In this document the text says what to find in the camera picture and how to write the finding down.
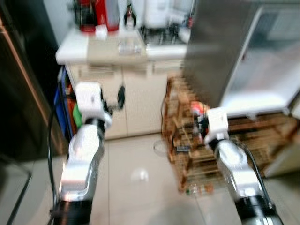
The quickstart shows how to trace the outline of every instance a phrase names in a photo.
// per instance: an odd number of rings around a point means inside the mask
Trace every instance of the white cabinet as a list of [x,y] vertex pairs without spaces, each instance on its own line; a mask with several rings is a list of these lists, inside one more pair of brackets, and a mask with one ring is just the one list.
[[179,71],[180,63],[180,60],[160,61],[139,68],[123,68],[128,135],[161,130],[160,109],[165,96],[167,75]]
[[[99,82],[103,97],[108,105],[117,103],[117,95],[123,84],[121,67],[89,67],[88,65],[69,66],[74,85],[79,81]],[[123,110],[113,113],[112,126],[106,131],[107,139],[127,136],[126,102]]]

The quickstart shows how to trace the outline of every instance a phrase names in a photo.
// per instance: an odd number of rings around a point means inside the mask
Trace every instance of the white countertop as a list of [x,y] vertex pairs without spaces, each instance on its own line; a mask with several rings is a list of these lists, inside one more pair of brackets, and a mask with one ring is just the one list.
[[[114,34],[117,38],[137,37],[140,34],[134,31],[120,30]],[[60,65],[85,63],[88,61],[89,34],[78,29],[71,29],[56,52],[56,61]],[[174,60],[183,59],[187,52],[186,45],[147,46],[148,60]]]

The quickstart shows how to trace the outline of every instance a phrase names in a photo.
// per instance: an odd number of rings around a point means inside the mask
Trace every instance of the tiled floor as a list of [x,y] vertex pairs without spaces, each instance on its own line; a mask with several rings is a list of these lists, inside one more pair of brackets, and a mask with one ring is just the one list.
[[[160,135],[120,139],[105,143],[99,167],[91,225],[240,225],[226,189],[194,197],[178,193],[172,167],[163,154],[153,151]],[[64,158],[54,160],[59,185]],[[30,188],[21,204],[15,225],[43,225],[52,205],[47,161],[28,163],[33,169]],[[26,179],[10,166],[0,185],[0,224],[5,224]],[[299,173],[269,179],[271,198],[285,225],[300,224]]]

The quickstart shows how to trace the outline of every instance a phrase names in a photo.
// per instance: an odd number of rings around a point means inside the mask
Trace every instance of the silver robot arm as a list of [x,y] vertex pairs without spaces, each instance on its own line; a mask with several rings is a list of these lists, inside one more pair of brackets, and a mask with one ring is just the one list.
[[104,155],[104,134],[112,123],[112,111],[122,109],[125,88],[118,93],[118,105],[108,107],[100,85],[81,82],[75,88],[83,125],[69,144],[69,158],[63,169],[54,225],[88,225],[96,190],[98,167]]
[[214,151],[217,165],[243,225],[283,225],[275,205],[248,165],[245,150],[229,140],[228,120],[223,108],[210,109],[206,115],[208,134],[206,147]]

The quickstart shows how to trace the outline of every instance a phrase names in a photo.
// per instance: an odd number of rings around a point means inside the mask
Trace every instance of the stove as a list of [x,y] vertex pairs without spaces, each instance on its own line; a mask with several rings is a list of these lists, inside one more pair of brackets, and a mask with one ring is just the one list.
[[179,29],[179,25],[172,24],[166,29],[141,27],[139,32],[147,46],[185,45],[178,37]]

